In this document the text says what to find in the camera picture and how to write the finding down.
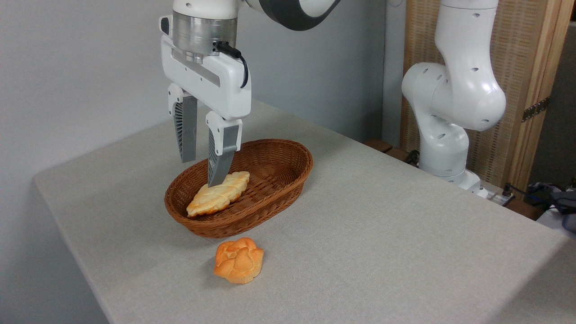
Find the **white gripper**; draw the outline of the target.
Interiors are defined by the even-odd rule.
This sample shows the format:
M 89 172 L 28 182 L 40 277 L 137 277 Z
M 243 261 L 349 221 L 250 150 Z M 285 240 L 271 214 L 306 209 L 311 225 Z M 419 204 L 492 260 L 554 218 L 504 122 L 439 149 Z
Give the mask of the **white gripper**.
M 173 117 L 181 162 L 196 159 L 198 100 L 212 111 L 208 125 L 208 186 L 222 184 L 241 148 L 243 122 L 252 106 L 251 80 L 243 62 L 218 50 L 236 45 L 237 19 L 191 16 L 160 18 L 161 61 L 173 84 L 168 111 Z

